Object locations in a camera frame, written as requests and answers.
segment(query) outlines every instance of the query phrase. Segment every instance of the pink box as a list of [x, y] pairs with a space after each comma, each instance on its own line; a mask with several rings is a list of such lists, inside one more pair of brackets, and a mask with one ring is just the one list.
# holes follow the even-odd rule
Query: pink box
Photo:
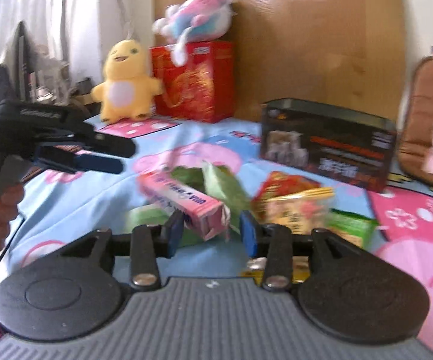
[[205, 241], [228, 231], [230, 210], [219, 200], [170, 178], [165, 172], [138, 177], [141, 192], [167, 214], [175, 210], [187, 214], [187, 226]]

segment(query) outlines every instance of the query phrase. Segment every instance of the wooden headboard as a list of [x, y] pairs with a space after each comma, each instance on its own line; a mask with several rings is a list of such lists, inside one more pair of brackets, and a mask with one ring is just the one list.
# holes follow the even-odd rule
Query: wooden headboard
[[[155, 17], [185, 0], [155, 0]], [[396, 121], [405, 78], [402, 0], [233, 0], [237, 111], [296, 97]], [[165, 44], [157, 38], [157, 44]]]

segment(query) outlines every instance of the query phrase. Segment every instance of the red gift box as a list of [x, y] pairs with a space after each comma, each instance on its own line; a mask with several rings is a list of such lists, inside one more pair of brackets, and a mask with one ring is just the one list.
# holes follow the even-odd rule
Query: red gift box
[[214, 40], [187, 44], [188, 62], [175, 67], [165, 46], [152, 47], [153, 74], [165, 84], [155, 97], [160, 115], [215, 123], [235, 112], [233, 45]]

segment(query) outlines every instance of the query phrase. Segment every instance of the gray ribbed surface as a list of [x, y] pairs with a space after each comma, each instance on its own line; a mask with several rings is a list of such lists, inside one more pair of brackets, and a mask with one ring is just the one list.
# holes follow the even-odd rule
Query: gray ribbed surface
[[0, 341], [0, 360], [110, 359], [433, 360], [433, 354], [415, 339], [384, 347], [338, 342], [308, 322], [290, 295], [270, 294], [251, 278], [173, 278], [162, 290], [134, 295], [119, 318], [88, 337]]

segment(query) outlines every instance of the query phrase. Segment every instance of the plush toy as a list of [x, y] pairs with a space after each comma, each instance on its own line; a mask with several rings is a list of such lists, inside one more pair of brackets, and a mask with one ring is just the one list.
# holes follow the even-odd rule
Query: plush toy
[[100, 113], [103, 122], [150, 117], [153, 96], [163, 93], [163, 85], [148, 76], [146, 61], [146, 49], [132, 39], [123, 40], [110, 50], [103, 67], [105, 81], [91, 92], [95, 101], [103, 103]]
[[212, 41], [223, 36], [233, 15], [230, 0], [187, 0], [168, 7], [165, 17], [158, 19], [152, 30], [175, 43], [170, 47], [172, 62], [183, 66], [188, 60], [187, 42]]

